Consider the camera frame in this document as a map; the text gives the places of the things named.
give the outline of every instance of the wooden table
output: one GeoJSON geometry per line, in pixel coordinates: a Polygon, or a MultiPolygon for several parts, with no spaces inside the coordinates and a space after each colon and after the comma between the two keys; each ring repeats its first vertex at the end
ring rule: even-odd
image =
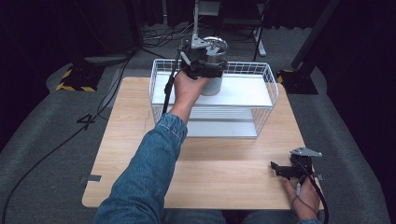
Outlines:
{"type": "MultiPolygon", "coordinates": [[[[168,208],[290,209],[274,161],[290,166],[304,141],[281,85],[275,109],[257,139],[187,138],[165,197],[168,208]]],[[[149,78],[126,77],[108,121],[82,203],[97,207],[154,127],[149,78]]]]}

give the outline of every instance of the denim sleeve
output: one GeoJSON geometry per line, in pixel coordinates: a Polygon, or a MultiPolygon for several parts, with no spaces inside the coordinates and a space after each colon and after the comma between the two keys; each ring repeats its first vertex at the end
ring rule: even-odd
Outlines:
{"type": "Polygon", "coordinates": [[[178,116],[164,114],[99,206],[94,223],[161,223],[164,197],[186,135],[178,116]]]}
{"type": "Polygon", "coordinates": [[[310,219],[301,220],[297,224],[321,224],[321,222],[317,219],[310,218],[310,219]]]}

